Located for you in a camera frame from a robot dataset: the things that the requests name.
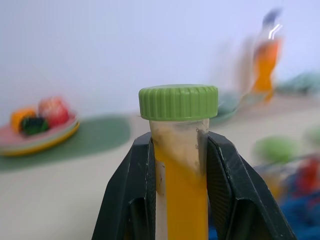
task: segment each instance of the table surface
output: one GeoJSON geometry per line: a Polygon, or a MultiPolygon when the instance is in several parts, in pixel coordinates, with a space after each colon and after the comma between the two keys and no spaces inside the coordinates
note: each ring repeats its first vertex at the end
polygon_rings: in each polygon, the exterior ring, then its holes
{"type": "MultiPolygon", "coordinates": [[[[241,112],[211,131],[232,141],[252,166],[257,164],[251,155],[253,144],[270,135],[290,136],[306,153],[312,149],[303,135],[307,128],[320,125],[320,111],[309,103],[297,109],[298,102],[303,100],[287,105],[278,101],[264,110],[260,108],[256,115],[241,112]]],[[[134,117],[131,125],[130,141],[116,149],[82,156],[77,161],[1,173],[0,239],[91,239],[109,179],[134,139],[149,130],[148,122],[139,117],[134,117]]]]}

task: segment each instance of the orange liquid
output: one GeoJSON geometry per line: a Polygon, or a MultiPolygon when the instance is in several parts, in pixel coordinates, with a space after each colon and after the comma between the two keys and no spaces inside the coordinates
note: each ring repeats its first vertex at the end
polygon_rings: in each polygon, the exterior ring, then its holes
{"type": "Polygon", "coordinates": [[[193,172],[153,143],[156,160],[165,165],[168,240],[208,240],[206,175],[193,172]]]}
{"type": "Polygon", "coordinates": [[[257,49],[254,58],[256,81],[253,85],[254,94],[264,94],[264,102],[269,102],[273,96],[272,73],[278,60],[280,41],[267,42],[257,49]]]}

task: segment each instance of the green mat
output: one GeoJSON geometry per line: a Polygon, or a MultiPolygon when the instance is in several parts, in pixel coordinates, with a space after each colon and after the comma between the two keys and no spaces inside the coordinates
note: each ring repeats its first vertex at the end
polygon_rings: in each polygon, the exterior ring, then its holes
{"type": "Polygon", "coordinates": [[[20,157],[0,157],[0,172],[74,161],[77,157],[96,154],[119,147],[130,139],[130,124],[126,117],[103,116],[80,122],[77,133],[67,141],[37,154],[20,157]]]}

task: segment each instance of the blurry orange bottle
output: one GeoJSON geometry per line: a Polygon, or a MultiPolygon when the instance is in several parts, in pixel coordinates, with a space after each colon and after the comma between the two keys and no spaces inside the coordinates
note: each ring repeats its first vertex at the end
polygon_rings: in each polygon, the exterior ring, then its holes
{"type": "Polygon", "coordinates": [[[253,67],[254,83],[251,94],[269,102],[274,93],[273,71],[278,62],[282,38],[279,30],[282,25],[276,23],[280,9],[271,10],[263,19],[262,31],[254,50],[253,67]]]}

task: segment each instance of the test tube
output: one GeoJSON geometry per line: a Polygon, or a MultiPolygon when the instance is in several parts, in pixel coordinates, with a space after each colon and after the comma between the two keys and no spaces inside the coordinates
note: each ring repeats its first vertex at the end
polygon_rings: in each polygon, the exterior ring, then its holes
{"type": "Polygon", "coordinates": [[[155,155],[155,239],[208,240],[207,141],[218,90],[165,85],[139,92],[155,155]]]}

